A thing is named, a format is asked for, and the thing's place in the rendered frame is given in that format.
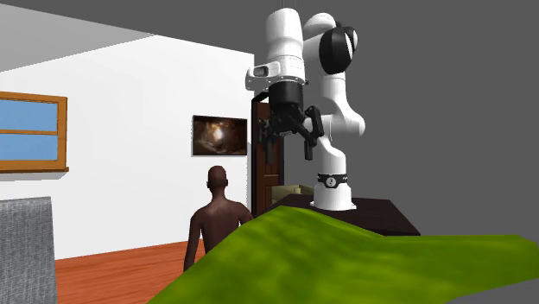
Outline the dark brown wall picture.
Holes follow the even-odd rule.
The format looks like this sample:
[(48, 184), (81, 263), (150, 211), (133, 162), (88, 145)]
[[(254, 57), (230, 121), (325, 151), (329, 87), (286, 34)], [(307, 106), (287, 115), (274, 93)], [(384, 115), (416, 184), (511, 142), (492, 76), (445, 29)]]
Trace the dark brown wall picture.
[(247, 155), (248, 120), (236, 117), (192, 117), (192, 156)]

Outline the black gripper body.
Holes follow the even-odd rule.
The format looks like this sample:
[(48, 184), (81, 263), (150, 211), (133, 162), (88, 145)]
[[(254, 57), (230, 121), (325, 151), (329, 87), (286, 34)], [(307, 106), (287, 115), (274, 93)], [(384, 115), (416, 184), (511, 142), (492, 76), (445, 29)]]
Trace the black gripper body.
[(272, 128), (294, 128), (303, 123), (302, 85), (284, 80), (269, 87), (270, 126)]

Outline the wooden framed window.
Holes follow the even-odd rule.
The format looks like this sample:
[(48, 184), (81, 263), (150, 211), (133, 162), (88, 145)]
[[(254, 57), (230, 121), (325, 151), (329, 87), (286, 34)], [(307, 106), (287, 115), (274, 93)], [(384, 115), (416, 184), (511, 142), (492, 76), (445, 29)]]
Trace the wooden framed window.
[(67, 98), (0, 92), (0, 174), (67, 170)]

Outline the brown human figure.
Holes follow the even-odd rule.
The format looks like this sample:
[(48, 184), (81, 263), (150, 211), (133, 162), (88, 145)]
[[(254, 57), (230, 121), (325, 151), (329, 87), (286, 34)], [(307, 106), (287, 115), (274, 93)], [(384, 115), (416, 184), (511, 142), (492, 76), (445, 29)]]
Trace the brown human figure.
[(208, 170), (206, 187), (212, 199), (190, 218), (183, 271), (194, 265), (201, 238), (205, 253), (208, 253), (240, 225), (254, 219), (244, 204), (226, 198), (225, 189), (228, 184), (227, 173), (222, 166), (212, 166)]

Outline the dark brown wooden door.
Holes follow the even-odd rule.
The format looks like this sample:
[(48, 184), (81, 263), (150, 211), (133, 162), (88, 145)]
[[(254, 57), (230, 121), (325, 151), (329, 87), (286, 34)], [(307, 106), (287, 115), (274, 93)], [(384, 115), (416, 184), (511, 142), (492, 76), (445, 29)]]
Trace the dark brown wooden door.
[(272, 163), (266, 163), (266, 150), (260, 142), (262, 125), (269, 121), (270, 105), (264, 102), (253, 103), (251, 106), (251, 212), (257, 216), (271, 207), (272, 187), (284, 183), (284, 143), (278, 137), (268, 144)]

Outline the dark robot stand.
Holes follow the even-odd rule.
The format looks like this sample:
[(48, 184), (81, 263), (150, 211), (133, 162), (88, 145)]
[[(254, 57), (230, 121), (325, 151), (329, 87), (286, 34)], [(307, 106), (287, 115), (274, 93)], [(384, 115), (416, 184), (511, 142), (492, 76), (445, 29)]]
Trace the dark robot stand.
[(311, 206), (313, 195), (292, 193), (272, 204), (263, 213), (278, 206), (308, 209), (383, 236), (420, 236), (421, 233), (409, 222), (389, 199), (353, 198), (355, 209), (328, 211)]

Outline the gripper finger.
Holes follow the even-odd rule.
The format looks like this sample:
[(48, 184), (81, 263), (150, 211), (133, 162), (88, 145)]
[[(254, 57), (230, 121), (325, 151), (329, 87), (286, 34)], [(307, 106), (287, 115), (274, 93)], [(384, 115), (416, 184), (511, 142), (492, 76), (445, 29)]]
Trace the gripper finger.
[(280, 148), (278, 147), (280, 137), (276, 135), (270, 125), (268, 118), (258, 119), (258, 142), (262, 144), (264, 161), (267, 165), (273, 165), (275, 161), (280, 161)]
[[(304, 125), (310, 119), (311, 130)], [(295, 132), (304, 138), (304, 155), (307, 161), (314, 159), (313, 148), (317, 145), (317, 139), (325, 135), (321, 119), (320, 110), (314, 106), (309, 106), (305, 111), (298, 111), (295, 116)]]

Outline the beige cardboard box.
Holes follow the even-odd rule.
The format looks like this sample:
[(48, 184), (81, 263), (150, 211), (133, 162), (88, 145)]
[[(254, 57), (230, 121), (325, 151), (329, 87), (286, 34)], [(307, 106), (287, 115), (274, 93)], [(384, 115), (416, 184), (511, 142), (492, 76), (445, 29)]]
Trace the beige cardboard box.
[(304, 185), (280, 185), (271, 188), (271, 204), (275, 204), (289, 194), (313, 195), (314, 188)]

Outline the green bed blanket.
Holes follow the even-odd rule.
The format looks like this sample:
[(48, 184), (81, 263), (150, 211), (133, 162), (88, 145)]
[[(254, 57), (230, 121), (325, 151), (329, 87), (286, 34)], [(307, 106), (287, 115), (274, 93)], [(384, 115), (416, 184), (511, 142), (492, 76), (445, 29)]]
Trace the green bed blanket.
[(446, 304), (536, 278), (539, 246), (518, 235), (382, 236), (281, 206), (148, 304)]

